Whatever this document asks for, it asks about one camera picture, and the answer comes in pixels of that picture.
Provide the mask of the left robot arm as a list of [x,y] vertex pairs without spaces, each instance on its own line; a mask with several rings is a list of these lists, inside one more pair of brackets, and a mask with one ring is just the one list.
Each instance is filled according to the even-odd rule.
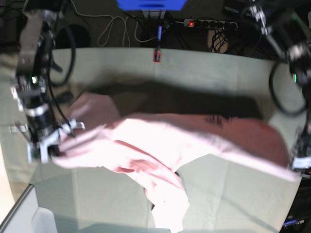
[[[301,177],[311,177],[311,30],[286,0],[249,0],[241,18],[265,37],[278,56],[268,80],[269,92],[277,109],[289,117],[306,113],[306,121],[296,137],[291,169]],[[287,63],[293,82],[300,88],[304,104],[296,111],[283,107],[274,90],[274,76]]]

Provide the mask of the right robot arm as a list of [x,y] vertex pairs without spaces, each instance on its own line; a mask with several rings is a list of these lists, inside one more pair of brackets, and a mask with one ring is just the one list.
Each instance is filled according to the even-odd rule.
[[27,142],[29,163],[46,164],[50,156],[57,156],[58,145],[64,135],[74,136],[76,129],[84,129],[83,122],[62,116],[57,121],[53,107],[62,115],[53,91],[51,69],[62,72],[53,59],[57,25],[64,21],[66,5],[26,6],[27,23],[20,35],[20,51],[16,74],[10,86],[19,111],[27,123],[10,126],[12,133],[19,133]]

